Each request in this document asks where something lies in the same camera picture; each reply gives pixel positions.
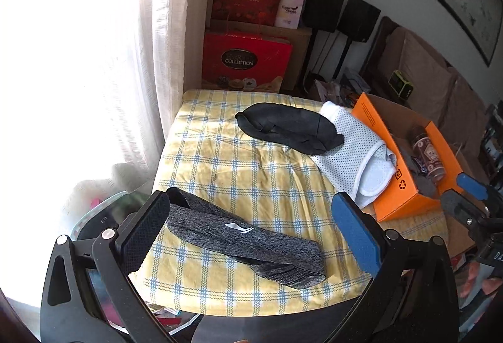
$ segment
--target orange cardboard box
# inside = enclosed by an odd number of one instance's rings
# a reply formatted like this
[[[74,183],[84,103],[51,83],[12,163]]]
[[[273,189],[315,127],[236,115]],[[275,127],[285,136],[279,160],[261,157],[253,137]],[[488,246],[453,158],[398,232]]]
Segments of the orange cardboard box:
[[[411,149],[407,134],[415,125],[426,129],[444,165],[446,176],[437,188],[440,194],[453,188],[462,193],[456,184],[456,177],[462,172],[456,156],[432,121],[413,110],[374,95],[362,94],[353,109],[353,116],[360,119],[381,137],[396,155],[396,173],[388,187],[374,201],[377,221],[410,217],[440,208],[440,201],[419,194],[397,143]]]

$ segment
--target speaker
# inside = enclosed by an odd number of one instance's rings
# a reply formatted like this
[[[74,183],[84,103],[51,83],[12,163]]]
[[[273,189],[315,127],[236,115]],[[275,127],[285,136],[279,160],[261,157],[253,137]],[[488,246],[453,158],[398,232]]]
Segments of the speaker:
[[[337,28],[344,0],[306,0],[302,20],[304,25],[333,33]]]
[[[348,0],[337,29],[351,40],[367,42],[381,10],[363,0]]]

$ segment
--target logo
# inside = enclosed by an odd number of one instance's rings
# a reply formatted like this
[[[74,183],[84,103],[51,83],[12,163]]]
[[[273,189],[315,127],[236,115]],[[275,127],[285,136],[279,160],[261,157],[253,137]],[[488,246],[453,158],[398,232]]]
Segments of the logo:
[[[237,225],[235,222],[232,222],[230,224],[225,224],[226,227],[229,227],[229,228],[232,228],[232,229],[237,229],[238,231],[240,231],[242,234],[246,234],[247,232],[250,232],[251,230],[253,230],[253,228],[243,228],[243,227],[240,227],[239,225]]]
[[[222,54],[222,62],[232,69],[245,70],[257,65],[257,56],[244,49],[230,49]]]
[[[299,8],[299,6],[297,7],[288,7],[288,6],[281,6],[283,8],[283,10],[285,10],[288,14],[295,14],[297,12],[297,9]]]

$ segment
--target cable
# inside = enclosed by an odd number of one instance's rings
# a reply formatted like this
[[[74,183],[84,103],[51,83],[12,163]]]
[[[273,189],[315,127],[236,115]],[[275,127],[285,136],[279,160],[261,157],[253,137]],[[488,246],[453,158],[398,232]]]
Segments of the cable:
[[[328,51],[326,51],[325,58],[323,59],[323,62],[321,63],[321,66],[319,67],[319,70],[318,70],[318,72],[317,72],[317,74],[318,74],[318,75],[319,75],[319,73],[321,72],[321,69],[323,68],[323,64],[325,64],[325,61],[326,61],[326,59],[328,58],[330,51],[331,51],[331,50],[332,50],[332,48],[334,47],[335,41],[339,38],[339,35],[340,35],[340,31],[339,31],[339,32],[335,35],[335,38],[334,38],[334,40],[332,41],[332,45],[330,46],[329,50],[328,50]]]
[[[323,50],[325,49],[326,43],[329,41],[329,38],[330,38],[330,33],[327,33],[325,43],[323,44],[323,47],[321,48],[321,51],[319,52],[318,58],[316,59],[316,62],[314,63],[313,68],[311,69],[312,73],[314,73],[314,70],[316,69],[316,65],[318,65],[318,61],[321,58],[321,54],[323,54]]]

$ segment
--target sofa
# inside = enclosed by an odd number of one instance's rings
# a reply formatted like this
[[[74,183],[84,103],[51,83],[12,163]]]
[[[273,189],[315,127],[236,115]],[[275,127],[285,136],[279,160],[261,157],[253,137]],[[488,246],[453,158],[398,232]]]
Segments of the sofa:
[[[407,101],[399,98],[388,84],[397,69],[414,85]],[[462,152],[470,173],[481,182],[489,182],[478,160],[489,120],[484,102],[423,38],[383,17],[360,75],[373,93],[432,120],[453,149]]]

